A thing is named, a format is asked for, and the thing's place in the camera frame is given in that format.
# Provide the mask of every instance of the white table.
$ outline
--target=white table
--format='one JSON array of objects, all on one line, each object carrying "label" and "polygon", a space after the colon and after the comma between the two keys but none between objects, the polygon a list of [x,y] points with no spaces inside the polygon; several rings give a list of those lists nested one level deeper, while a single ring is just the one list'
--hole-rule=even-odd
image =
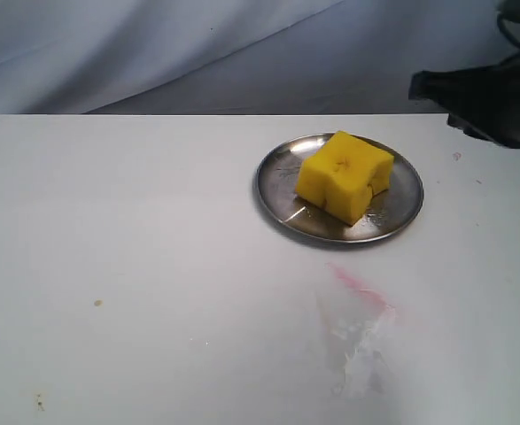
[{"label": "white table", "polygon": [[[520,423],[520,151],[445,119],[0,116],[0,424]],[[272,148],[337,129],[423,178],[391,241],[325,251],[255,209]],[[364,323],[332,265],[399,312],[381,395],[340,391]]]}]

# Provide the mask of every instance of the stainless steel plate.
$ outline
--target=stainless steel plate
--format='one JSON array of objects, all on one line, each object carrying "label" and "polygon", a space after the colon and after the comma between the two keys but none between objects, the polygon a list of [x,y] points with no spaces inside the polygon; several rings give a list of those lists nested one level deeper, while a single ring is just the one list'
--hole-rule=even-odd
[{"label": "stainless steel plate", "polygon": [[423,183],[417,171],[398,152],[365,137],[361,139],[390,152],[395,160],[390,189],[372,199],[354,226],[347,226],[295,194],[301,163],[332,136],[332,133],[307,135],[272,150],[261,162],[256,175],[255,189],[260,203],[285,227],[333,243],[373,242],[401,231],[421,210]]}]

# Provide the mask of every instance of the gray fabric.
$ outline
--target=gray fabric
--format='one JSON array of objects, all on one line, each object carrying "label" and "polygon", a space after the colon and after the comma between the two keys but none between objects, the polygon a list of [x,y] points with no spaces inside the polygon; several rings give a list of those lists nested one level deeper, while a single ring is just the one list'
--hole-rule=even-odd
[{"label": "gray fabric", "polygon": [[426,112],[410,75],[505,57],[494,21],[493,0],[0,0],[0,112]]}]

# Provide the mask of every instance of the pink stain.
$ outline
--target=pink stain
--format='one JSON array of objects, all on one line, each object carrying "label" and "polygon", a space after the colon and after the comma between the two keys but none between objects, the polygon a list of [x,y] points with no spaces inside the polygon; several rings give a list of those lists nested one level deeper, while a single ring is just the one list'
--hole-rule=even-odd
[{"label": "pink stain", "polygon": [[337,277],[337,279],[342,281],[342,283],[347,288],[358,292],[362,297],[366,298],[375,307],[379,308],[382,311],[387,309],[393,309],[393,306],[389,304],[387,301],[385,301],[385,299],[380,294],[378,294],[374,290],[366,288],[362,282],[348,275],[343,268],[338,267],[333,263],[327,263],[327,265],[334,271],[334,275]]}]

